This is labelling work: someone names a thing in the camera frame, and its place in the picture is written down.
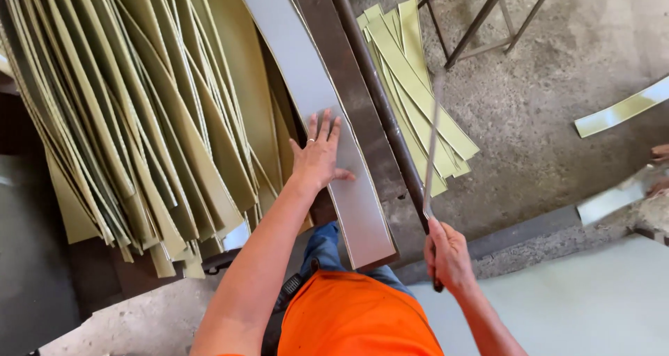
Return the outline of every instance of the orange shirt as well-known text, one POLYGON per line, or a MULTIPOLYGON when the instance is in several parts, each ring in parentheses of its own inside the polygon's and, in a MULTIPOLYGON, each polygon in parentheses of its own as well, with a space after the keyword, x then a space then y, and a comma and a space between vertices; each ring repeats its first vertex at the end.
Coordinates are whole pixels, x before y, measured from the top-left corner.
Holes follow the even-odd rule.
POLYGON ((443 352, 413 297, 362 274, 319 270, 286 310, 278 355, 443 352))

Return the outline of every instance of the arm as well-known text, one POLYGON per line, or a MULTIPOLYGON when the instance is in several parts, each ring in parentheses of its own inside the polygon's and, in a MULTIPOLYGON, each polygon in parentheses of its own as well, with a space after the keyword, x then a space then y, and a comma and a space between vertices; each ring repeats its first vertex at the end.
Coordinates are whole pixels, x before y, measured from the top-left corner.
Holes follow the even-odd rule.
POLYGON ((323 114, 320 134, 317 120, 313 114, 304 150, 290 140, 293 173, 225 272, 197 329, 191 356, 260 354, 295 237, 316 194, 333 179, 355 179, 335 168, 341 120, 334 120, 331 134, 330 110, 323 114))
POLYGON ((428 274, 436 276, 456 298, 481 356, 527 356, 481 292, 462 233, 446 223, 439 224, 434 217, 429 223, 430 235, 423 250, 428 274))

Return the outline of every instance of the metal stand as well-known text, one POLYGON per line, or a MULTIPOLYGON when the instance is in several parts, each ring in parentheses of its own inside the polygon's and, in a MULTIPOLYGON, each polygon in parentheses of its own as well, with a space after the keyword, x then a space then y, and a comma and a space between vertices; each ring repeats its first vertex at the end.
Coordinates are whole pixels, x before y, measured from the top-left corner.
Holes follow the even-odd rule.
POLYGON ((502 47, 504 45, 509 44, 508 48, 506 48, 505 53, 508 53, 518 42, 518 40, 521 38, 521 35, 523 35, 523 32, 525 32, 525 29, 527 29, 527 26, 530 24, 532 19, 535 17, 537 14, 537 11, 539 11, 539 8, 541 8, 541 4, 544 3, 545 0, 538 0, 537 3, 534 5, 532 10, 530 11, 530 14, 525 18, 525 22, 523 22, 523 26, 518 30, 518 33, 515 32, 513 23, 511 22, 511 16, 508 13, 508 9, 506 8, 506 2, 505 0, 488 0, 486 1, 485 5, 481 8, 481 11, 478 12, 476 18, 474 18, 474 21, 472 24, 467 28, 467 31, 465 32, 464 36, 461 38, 460 42, 457 43, 456 49, 453 50, 451 54, 448 54, 448 51, 446 49, 446 44, 444 43, 444 36, 441 33, 441 27, 439 27, 439 23, 437 23, 437 18, 434 15, 434 11, 432 9, 432 0, 421 0, 418 3, 418 8, 423 7, 424 5, 428 6, 428 10, 430 11, 430 17, 432 19, 432 23, 434 24, 434 27, 437 31, 437 36, 439 36, 439 43, 441 44, 441 48, 444 51, 444 55, 446 56, 446 69, 450 69, 453 67, 453 65, 456 63, 458 60, 464 60, 469 57, 473 57, 475 55, 479 55, 481 53, 485 53, 491 49, 497 48, 497 47, 502 47), (477 47, 476 49, 472 49, 469 52, 465 52, 464 48, 469 44, 470 40, 472 37, 476 34, 478 29, 481 27, 483 22, 486 20, 488 15, 490 14, 490 11, 492 8, 499 2, 500 8, 502 9, 502 14, 504 15, 504 20, 506 22, 506 27, 508 28, 508 37, 504 39, 500 39, 497 41, 493 41, 492 43, 485 44, 481 47, 477 47))

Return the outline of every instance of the stack of strips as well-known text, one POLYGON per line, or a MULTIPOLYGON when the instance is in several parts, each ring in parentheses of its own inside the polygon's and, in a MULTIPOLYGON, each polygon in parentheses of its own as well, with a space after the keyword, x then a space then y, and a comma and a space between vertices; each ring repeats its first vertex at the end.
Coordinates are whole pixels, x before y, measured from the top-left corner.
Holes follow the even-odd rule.
MULTIPOLYGON (((416 0, 403 2, 386 14, 375 5, 357 20, 416 169, 424 175, 435 103, 423 57, 416 0)), ((438 136, 431 196, 447 189, 447 177, 470 172, 467 160, 479 151, 443 108, 438 136)))
POLYGON ((204 277, 245 242, 296 135, 242 0, 4 0, 0 22, 70 243, 204 277))

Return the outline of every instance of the blue jeans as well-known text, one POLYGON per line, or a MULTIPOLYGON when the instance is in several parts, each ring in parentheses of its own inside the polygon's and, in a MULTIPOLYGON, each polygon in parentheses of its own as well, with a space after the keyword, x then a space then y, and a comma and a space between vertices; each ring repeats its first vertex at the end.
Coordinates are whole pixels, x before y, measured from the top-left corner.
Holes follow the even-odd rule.
MULTIPOLYGON (((318 258, 320 268, 323 270, 346 271, 346 269, 341 265, 341 261, 339 260, 339 252, 337 252, 337 243, 339 241, 337 238, 338 233, 339 227, 337 226, 336 222, 330 222, 320 227, 316 227, 314 233, 311 235, 309 241, 306 244, 305 261, 302 263, 302 267, 300 268, 300 275, 310 275, 311 260, 313 258, 318 258)), ((414 294, 409 291, 409 289, 404 284, 402 284, 399 279, 397 279, 397 276, 395 276, 388 265, 377 267, 367 272, 361 272, 361 274, 367 275, 370 278, 378 280, 391 288, 414 297, 414 294)))

